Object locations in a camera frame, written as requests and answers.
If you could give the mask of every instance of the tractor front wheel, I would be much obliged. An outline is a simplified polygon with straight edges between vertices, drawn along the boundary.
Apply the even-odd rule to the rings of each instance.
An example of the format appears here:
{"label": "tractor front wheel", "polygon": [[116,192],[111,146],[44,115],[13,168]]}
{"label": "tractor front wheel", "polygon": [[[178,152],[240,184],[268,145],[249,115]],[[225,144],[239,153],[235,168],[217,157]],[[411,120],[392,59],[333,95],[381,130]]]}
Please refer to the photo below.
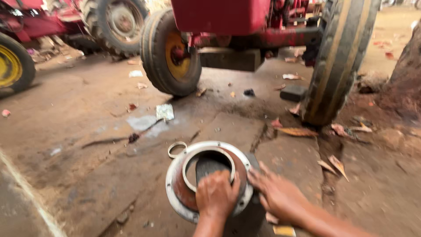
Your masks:
{"label": "tractor front wheel", "polygon": [[139,54],[149,14],[142,0],[83,0],[80,9],[87,31],[104,50],[124,58]]}
{"label": "tractor front wheel", "polygon": [[195,48],[187,50],[172,9],[150,16],[142,29],[141,59],[148,79],[160,91],[187,96],[195,91],[202,66]]}
{"label": "tractor front wheel", "polygon": [[327,0],[323,39],[302,108],[302,119],[329,124],[342,109],[371,39],[380,0]]}
{"label": "tractor front wheel", "polygon": [[16,40],[0,33],[0,88],[25,90],[35,78],[35,64]]}

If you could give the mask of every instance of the concrete floor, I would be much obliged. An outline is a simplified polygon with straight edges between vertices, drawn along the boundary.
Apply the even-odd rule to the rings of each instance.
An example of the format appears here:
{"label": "concrete floor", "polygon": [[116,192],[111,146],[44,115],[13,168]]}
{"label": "concrete floor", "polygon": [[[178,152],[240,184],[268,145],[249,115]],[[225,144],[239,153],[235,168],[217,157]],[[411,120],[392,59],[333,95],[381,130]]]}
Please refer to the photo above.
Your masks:
{"label": "concrete floor", "polygon": [[[409,8],[387,8],[380,12],[362,70],[391,74],[396,61],[386,59],[384,50],[373,42],[392,40],[398,57],[410,39],[410,24],[420,17],[421,12]],[[324,157],[319,155],[317,140],[267,131],[268,123],[276,117],[284,127],[301,126],[285,110],[294,104],[281,100],[279,92],[272,89],[284,83],[308,85],[311,68],[284,62],[284,57],[293,53],[293,49],[282,49],[279,58],[268,60],[255,73],[204,68],[199,87],[208,91],[202,97],[193,94],[181,99],[159,92],[146,76],[129,78],[130,71],[143,71],[139,65],[112,62],[102,55],[65,64],[57,64],[58,59],[53,59],[37,65],[32,88],[19,94],[0,91],[0,109],[12,112],[10,117],[0,120],[0,147],[39,195],[58,228],[69,237],[191,235],[194,225],[173,211],[165,194],[165,173],[171,162],[167,149],[174,141],[190,145],[220,140],[244,152],[255,152],[258,160],[294,181],[312,203],[327,208],[320,185],[324,177],[317,165],[317,160]],[[306,80],[283,80],[282,74],[289,73],[298,73]],[[139,90],[135,87],[138,82],[149,87]],[[248,88],[254,89],[256,97],[242,94]],[[235,92],[235,98],[230,97],[231,92]],[[369,106],[372,100],[370,95],[352,94],[337,121],[349,125],[353,115],[363,115],[379,128],[401,122],[396,115]],[[139,107],[127,113],[125,107],[129,103],[139,103]],[[172,104],[175,120],[158,123],[135,143],[122,140],[83,148],[92,141],[117,140],[146,129],[155,122],[155,106],[164,103]],[[220,132],[215,132],[215,128],[220,128]],[[401,177],[403,180],[393,185],[386,179],[391,170],[394,177],[402,176],[399,168],[393,166],[396,159],[415,167],[418,161],[400,153],[385,152],[377,144],[345,146],[351,182],[345,183],[343,179],[338,182],[341,193],[333,203],[334,214],[381,236],[419,236],[420,220],[416,218],[419,198],[410,188],[416,189],[420,184],[419,174],[412,172],[410,178]],[[366,157],[373,157],[376,162]],[[383,164],[379,159],[389,162]],[[9,189],[0,187],[2,195],[10,195],[8,201],[15,200]],[[382,200],[387,208],[375,205],[375,200]],[[391,205],[394,200],[399,200],[397,205]],[[31,202],[22,203],[17,201],[14,205],[24,205],[28,213],[38,216]],[[124,225],[117,224],[116,216],[130,205],[135,208],[129,220]],[[25,224],[21,225],[35,228],[14,232],[14,236],[36,236],[40,230],[48,229],[22,220]],[[271,226],[264,224],[259,236],[273,235]]]}

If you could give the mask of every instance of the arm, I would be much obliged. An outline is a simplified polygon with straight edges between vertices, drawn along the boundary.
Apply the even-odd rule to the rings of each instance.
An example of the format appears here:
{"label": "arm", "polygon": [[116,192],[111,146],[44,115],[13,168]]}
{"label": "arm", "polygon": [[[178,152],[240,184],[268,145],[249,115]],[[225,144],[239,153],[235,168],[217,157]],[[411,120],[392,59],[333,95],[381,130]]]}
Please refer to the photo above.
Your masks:
{"label": "arm", "polygon": [[260,163],[263,174],[250,169],[249,182],[261,192],[260,202],[267,212],[321,237],[373,237],[351,224],[312,205],[290,181],[272,173]]}
{"label": "arm", "polygon": [[240,180],[235,173],[233,185],[229,183],[229,171],[216,171],[200,180],[196,202],[199,223],[193,237],[222,237],[225,221],[237,203]]}

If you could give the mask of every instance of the tree trunk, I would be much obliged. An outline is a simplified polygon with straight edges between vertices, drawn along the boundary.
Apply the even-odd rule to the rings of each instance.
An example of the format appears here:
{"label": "tree trunk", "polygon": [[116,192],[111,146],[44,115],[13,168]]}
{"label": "tree trunk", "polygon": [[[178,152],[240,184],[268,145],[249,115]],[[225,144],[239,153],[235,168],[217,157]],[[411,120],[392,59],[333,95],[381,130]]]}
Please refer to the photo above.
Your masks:
{"label": "tree trunk", "polygon": [[377,103],[405,120],[421,119],[421,22],[414,28]]}

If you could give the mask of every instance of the human hand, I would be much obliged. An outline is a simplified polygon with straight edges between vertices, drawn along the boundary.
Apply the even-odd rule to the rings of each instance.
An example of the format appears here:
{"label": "human hand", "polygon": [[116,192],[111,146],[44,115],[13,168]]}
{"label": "human hand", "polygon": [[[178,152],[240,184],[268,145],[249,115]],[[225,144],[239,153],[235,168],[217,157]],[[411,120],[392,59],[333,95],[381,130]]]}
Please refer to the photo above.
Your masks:
{"label": "human hand", "polygon": [[228,170],[216,171],[202,178],[197,186],[196,203],[200,218],[208,217],[226,221],[237,203],[240,178],[235,173],[231,187]]}
{"label": "human hand", "polygon": [[247,177],[261,192],[260,203],[280,220],[301,226],[306,209],[311,206],[309,201],[293,183],[271,172],[263,162],[259,164],[263,174],[250,168]]}

